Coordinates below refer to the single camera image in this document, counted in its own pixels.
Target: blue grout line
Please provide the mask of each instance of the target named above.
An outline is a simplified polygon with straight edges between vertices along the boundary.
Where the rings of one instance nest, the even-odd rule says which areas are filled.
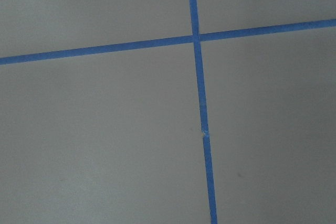
[[[201,49],[201,42],[200,42],[200,36],[199,36],[199,30],[198,30],[197,0],[189,0],[189,3],[190,3],[190,16],[191,16],[193,40],[194,40],[198,101],[199,101],[199,107],[200,107],[201,128],[203,132],[203,150],[204,150],[204,160],[205,160],[206,181],[207,181],[207,188],[208,188],[210,217],[211,217],[211,224],[217,224],[215,186],[214,186],[214,175],[213,175],[213,168],[212,168],[210,136],[209,136],[209,129],[208,129],[208,115],[207,115],[207,107],[206,107],[202,49]]]
[[[277,25],[277,26],[256,27],[256,28],[248,28],[248,29],[240,29],[240,30],[232,30],[232,31],[220,31],[217,33],[201,34],[200,40],[208,41],[208,40],[217,40],[217,39],[229,39],[229,38],[238,38],[238,37],[246,37],[246,36],[253,36],[253,35],[262,35],[262,34],[284,33],[287,31],[317,29],[317,28],[325,28],[325,27],[333,27],[333,26],[336,26],[336,19],[285,24],[285,25]]]
[[[77,48],[77,49],[69,49],[69,50],[61,50],[61,51],[53,51],[53,52],[41,52],[37,54],[19,55],[19,56],[0,58],[0,65],[36,61],[36,60],[58,59],[58,58],[66,58],[66,57],[73,57],[73,56],[102,54],[105,52],[116,52],[116,51],[133,50],[133,49],[141,49],[141,48],[161,47],[161,46],[185,44],[185,43],[192,43],[192,42],[193,42],[193,38],[191,35],[189,35],[189,36],[174,37],[174,38],[128,42],[128,43],[106,45],[106,46]]]

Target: blue line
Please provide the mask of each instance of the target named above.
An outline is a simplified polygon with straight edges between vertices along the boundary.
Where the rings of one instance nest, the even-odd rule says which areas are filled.
[[[105,52],[133,50],[133,49],[140,49],[140,48],[161,47],[161,46],[185,44],[185,43],[192,43],[192,42],[193,42],[193,38],[192,36],[189,35],[189,36],[181,36],[181,37],[174,37],[174,38],[128,42],[128,43],[106,45],[106,46],[77,48],[77,49],[69,49],[69,50],[53,51],[53,52],[41,52],[38,54],[19,55],[19,56],[0,58],[0,65],[36,61],[36,60],[58,59],[58,58],[66,58],[66,57],[82,56],[82,55],[102,54]]]
[[[217,224],[215,186],[214,186],[214,175],[213,175],[213,169],[212,169],[210,136],[209,136],[209,129],[208,129],[208,115],[207,115],[207,108],[206,108],[202,49],[201,49],[201,42],[200,42],[200,36],[199,36],[199,30],[198,30],[197,0],[189,0],[189,3],[190,3],[190,16],[191,16],[193,40],[194,40],[198,101],[199,101],[200,116],[201,116],[201,128],[203,132],[203,149],[204,149],[204,159],[205,159],[206,181],[207,181],[207,187],[208,187],[210,217],[211,217],[211,224]]]
[[[248,29],[232,30],[232,31],[220,31],[217,33],[201,34],[200,40],[207,41],[207,40],[217,40],[217,39],[229,39],[229,38],[238,38],[238,37],[246,37],[246,36],[253,36],[253,35],[262,35],[262,34],[284,33],[287,31],[299,31],[299,30],[307,30],[307,29],[333,27],[333,26],[336,26],[336,19],[294,23],[294,24],[286,24],[286,25],[278,25],[278,26],[248,28]]]

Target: floor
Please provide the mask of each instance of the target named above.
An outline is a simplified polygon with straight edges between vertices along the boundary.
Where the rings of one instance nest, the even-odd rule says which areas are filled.
[[[0,223],[336,222],[336,0],[0,3]]]

